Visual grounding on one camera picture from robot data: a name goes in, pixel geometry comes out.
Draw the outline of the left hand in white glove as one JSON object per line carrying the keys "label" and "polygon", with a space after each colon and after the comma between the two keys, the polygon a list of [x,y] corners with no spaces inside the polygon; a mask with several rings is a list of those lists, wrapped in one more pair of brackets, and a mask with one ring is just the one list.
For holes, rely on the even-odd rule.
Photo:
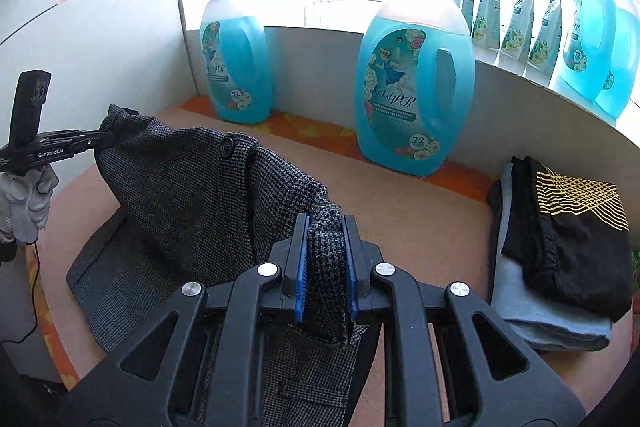
{"label": "left hand in white glove", "polygon": [[32,244],[49,218],[58,176],[50,165],[29,170],[25,176],[1,173],[1,243]]}

